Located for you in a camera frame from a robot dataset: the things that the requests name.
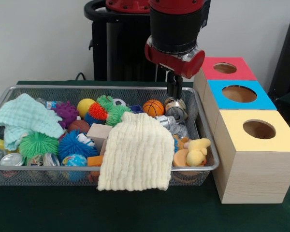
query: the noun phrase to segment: purple spiky ball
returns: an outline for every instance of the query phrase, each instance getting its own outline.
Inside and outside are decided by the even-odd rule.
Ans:
[[[57,104],[56,108],[52,108],[56,114],[62,118],[62,121],[58,122],[63,129],[67,129],[69,125],[76,120],[78,111],[74,105],[70,105],[70,101],[67,103]]]

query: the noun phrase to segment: stacked wooden boxes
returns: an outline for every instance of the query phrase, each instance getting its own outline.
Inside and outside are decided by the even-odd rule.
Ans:
[[[242,58],[205,58],[194,88],[220,156],[222,203],[281,203],[290,186],[290,128]]]

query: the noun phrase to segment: wire mesh basket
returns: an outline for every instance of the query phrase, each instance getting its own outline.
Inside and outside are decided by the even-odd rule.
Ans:
[[[0,98],[0,107],[7,101],[27,93],[34,99],[70,101],[77,105],[81,99],[97,99],[101,95],[121,98],[129,105],[142,105],[149,99],[164,102],[168,97],[166,87],[88,87],[88,86],[14,86]],[[190,139],[208,138],[207,163],[204,167],[172,167],[170,185],[200,186],[211,170],[219,165],[219,158],[198,94],[188,87],[182,90],[187,106],[185,121]],[[0,139],[4,128],[0,127]],[[38,167],[0,166],[0,186],[88,186],[97,185],[100,167]]]

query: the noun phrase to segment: mint green washcloth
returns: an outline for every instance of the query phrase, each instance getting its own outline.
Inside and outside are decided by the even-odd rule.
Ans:
[[[28,94],[21,94],[0,108],[0,126],[5,126],[4,148],[16,150],[21,139],[34,131],[59,138],[64,133],[57,123],[61,120]]]

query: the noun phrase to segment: white cloth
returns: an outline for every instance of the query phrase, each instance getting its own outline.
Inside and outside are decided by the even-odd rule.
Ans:
[[[110,132],[98,190],[167,190],[174,138],[147,114],[125,112]]]

